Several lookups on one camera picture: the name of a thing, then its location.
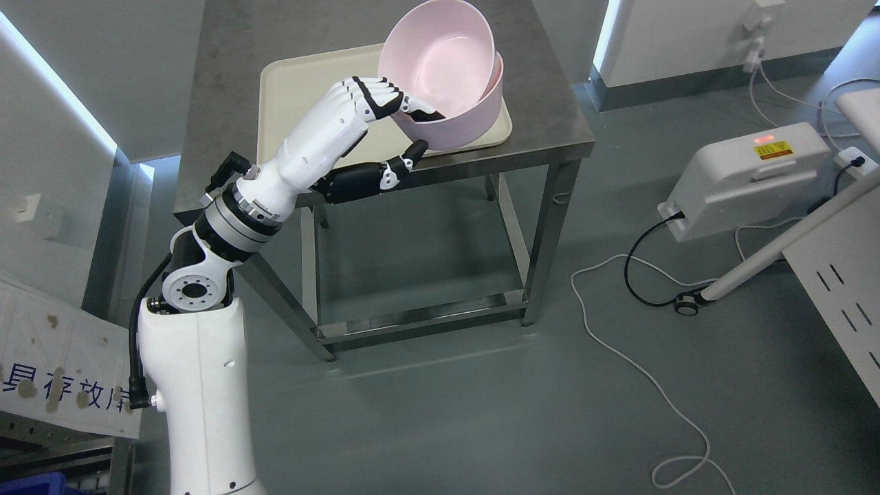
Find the white robotic arm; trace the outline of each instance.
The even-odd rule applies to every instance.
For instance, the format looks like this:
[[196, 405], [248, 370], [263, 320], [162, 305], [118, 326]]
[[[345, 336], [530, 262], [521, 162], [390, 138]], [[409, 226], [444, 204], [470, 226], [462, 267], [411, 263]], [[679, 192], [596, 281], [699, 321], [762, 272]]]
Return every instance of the white robotic arm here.
[[[172, 494], [265, 493], [253, 466], [244, 308], [231, 296], [231, 269], [278, 232], [297, 195], [310, 188], [342, 203], [397, 186], [428, 149], [424, 141], [381, 163], [333, 166], [370, 122], [399, 111], [417, 121], [443, 118], [384, 78], [334, 84], [272, 159], [250, 166], [232, 153], [206, 192], [222, 186], [233, 169], [243, 176], [209, 196], [195, 223], [172, 238], [162, 298], [139, 301], [129, 380], [131, 407], [155, 405], [167, 414]], [[139, 356], [157, 384], [149, 398]]]

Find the yellow label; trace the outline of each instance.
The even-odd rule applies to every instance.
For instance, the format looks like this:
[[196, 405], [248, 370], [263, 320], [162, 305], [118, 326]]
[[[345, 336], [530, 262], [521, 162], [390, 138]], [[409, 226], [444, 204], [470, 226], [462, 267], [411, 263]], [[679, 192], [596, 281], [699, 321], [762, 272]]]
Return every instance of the yellow label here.
[[761, 159], [775, 159], [785, 155], [793, 155], [794, 151], [788, 145], [788, 141], [777, 141], [775, 143], [764, 144], [763, 146], [755, 146], [755, 152]]

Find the stainless steel table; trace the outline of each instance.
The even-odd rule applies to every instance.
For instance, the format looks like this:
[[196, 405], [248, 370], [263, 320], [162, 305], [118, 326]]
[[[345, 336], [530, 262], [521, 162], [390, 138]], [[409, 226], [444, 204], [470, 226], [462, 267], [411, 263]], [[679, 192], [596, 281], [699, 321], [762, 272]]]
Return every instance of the stainless steel table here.
[[[180, 160], [174, 214], [185, 224], [199, 215], [207, 179], [229, 151], [256, 156], [260, 71], [271, 62], [380, 43], [418, 1], [269, 2], [211, 1], [205, 5], [196, 58], [187, 133]], [[581, 159], [589, 156], [592, 132], [554, 57], [529, 0], [473, 0], [504, 56], [504, 98], [513, 121], [498, 146], [424, 159], [399, 188], [415, 188], [485, 176], [497, 198], [523, 287], [397, 314], [318, 325], [317, 234], [323, 198], [300, 196], [303, 209], [304, 287], [300, 302], [259, 254], [237, 268], [290, 329], [320, 358], [332, 360], [334, 345], [489, 314], [537, 318], [547, 276], [575, 185]], [[548, 165], [531, 252], [520, 231], [503, 173]]]

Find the stained paper sign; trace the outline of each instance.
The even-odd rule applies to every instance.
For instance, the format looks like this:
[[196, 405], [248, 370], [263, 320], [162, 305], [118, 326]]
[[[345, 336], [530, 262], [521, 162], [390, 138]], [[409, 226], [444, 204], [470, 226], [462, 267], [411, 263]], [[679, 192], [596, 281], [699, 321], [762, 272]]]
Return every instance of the stained paper sign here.
[[0, 410], [136, 439], [128, 331], [0, 278]]

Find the white pole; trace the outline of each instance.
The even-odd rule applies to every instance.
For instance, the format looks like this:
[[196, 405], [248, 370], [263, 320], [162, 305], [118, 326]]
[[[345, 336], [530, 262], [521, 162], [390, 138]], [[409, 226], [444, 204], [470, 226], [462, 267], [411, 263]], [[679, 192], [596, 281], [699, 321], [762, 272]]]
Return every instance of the white pole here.
[[728, 292], [736, 289], [743, 282], [770, 266], [770, 263], [779, 257], [783, 249], [791, 246], [806, 233], [864, 196], [878, 184], [880, 184], [880, 169], [871, 172], [851, 184], [848, 188], [843, 189], [840, 194], [831, 198], [828, 203], [817, 208], [757, 253], [739, 263], [736, 268], [727, 272], [727, 274], [716, 280], [709, 287], [703, 289], [700, 296], [706, 301], [719, 300], [724, 297]]

